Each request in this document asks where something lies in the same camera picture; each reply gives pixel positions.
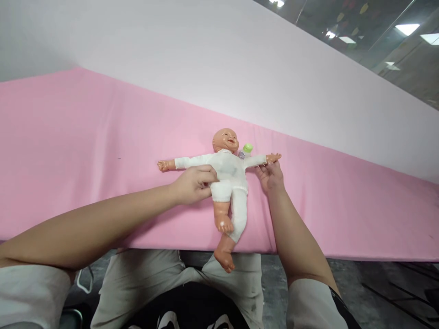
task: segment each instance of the doll leg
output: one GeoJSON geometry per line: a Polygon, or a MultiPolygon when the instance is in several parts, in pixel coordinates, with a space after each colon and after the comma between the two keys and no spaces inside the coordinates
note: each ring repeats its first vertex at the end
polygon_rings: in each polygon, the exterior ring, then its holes
{"type": "Polygon", "coordinates": [[[231,273],[235,265],[232,260],[232,251],[241,237],[247,223],[247,192],[243,189],[234,189],[232,192],[232,223],[234,231],[223,234],[218,247],[214,252],[216,260],[227,273],[231,273]]]}
{"type": "Polygon", "coordinates": [[[228,236],[238,243],[247,224],[247,191],[240,188],[233,189],[231,202],[234,231],[228,233],[228,236]]]}
{"type": "Polygon", "coordinates": [[[232,221],[228,213],[232,184],[229,180],[222,180],[210,185],[212,200],[214,201],[215,226],[222,233],[233,232],[232,221]]]}

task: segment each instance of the beige pants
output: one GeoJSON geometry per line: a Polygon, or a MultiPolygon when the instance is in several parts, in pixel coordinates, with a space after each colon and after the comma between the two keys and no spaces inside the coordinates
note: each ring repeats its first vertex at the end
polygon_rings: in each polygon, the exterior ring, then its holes
{"type": "Polygon", "coordinates": [[[214,287],[233,300],[251,329],[263,329],[264,297],[261,255],[233,254],[235,270],[227,274],[212,257],[201,271],[185,268],[177,250],[130,249],[108,265],[92,329],[118,329],[162,293],[187,282],[214,287]]]}

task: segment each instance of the white doll outfit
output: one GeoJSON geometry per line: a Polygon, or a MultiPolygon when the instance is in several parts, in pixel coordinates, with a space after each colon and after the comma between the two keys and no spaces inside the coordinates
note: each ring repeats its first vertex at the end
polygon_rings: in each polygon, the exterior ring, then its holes
{"type": "Polygon", "coordinates": [[[229,233],[229,236],[237,243],[247,223],[246,169],[265,163],[267,157],[263,154],[241,160],[229,150],[222,149],[213,154],[175,159],[175,168],[187,169],[198,165],[211,165],[216,170],[219,182],[210,185],[212,199],[214,202],[231,202],[234,231],[229,233]]]}

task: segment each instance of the pink cloth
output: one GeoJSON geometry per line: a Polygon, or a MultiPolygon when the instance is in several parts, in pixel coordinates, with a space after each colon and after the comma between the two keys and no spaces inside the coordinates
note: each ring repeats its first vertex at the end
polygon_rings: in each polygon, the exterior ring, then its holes
{"type": "MultiPolygon", "coordinates": [[[[172,182],[180,173],[161,173],[156,162],[210,153],[223,127],[254,154],[282,153],[287,191],[326,256],[439,260],[437,185],[85,69],[0,84],[0,240],[172,182]]],[[[266,197],[252,170],[247,178],[236,251],[275,253],[266,197]]],[[[127,244],[213,250],[219,239],[208,199],[168,211],[127,244]]]]}

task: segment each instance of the floor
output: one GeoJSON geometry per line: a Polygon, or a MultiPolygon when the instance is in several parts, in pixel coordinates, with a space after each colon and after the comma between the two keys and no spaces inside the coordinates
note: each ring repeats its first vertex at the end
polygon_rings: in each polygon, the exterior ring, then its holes
{"type": "MultiPolygon", "coordinates": [[[[114,251],[109,252],[92,265],[95,283],[92,293],[88,296],[77,287],[73,287],[67,299],[67,304],[87,302],[96,307],[99,301],[99,289],[102,284],[105,271],[110,257],[114,251]]],[[[210,253],[182,252],[182,259],[186,264],[202,266],[210,253]]],[[[391,281],[404,289],[422,297],[424,289],[439,287],[439,282],[430,280],[423,275],[402,267],[398,263],[363,262],[348,260],[329,260],[332,272],[337,282],[340,293],[363,329],[408,329],[425,328],[411,317],[380,299],[361,283],[364,282],[390,298],[407,297],[404,293],[391,287],[391,281]]],[[[84,273],[85,282],[88,273],[84,273]]],[[[262,288],[264,290],[264,324],[267,329],[285,328],[286,307],[288,292],[286,278],[279,257],[274,255],[262,255],[262,288]]],[[[421,302],[401,302],[401,305],[409,308],[419,317],[425,319],[436,317],[433,309],[421,302]]]]}

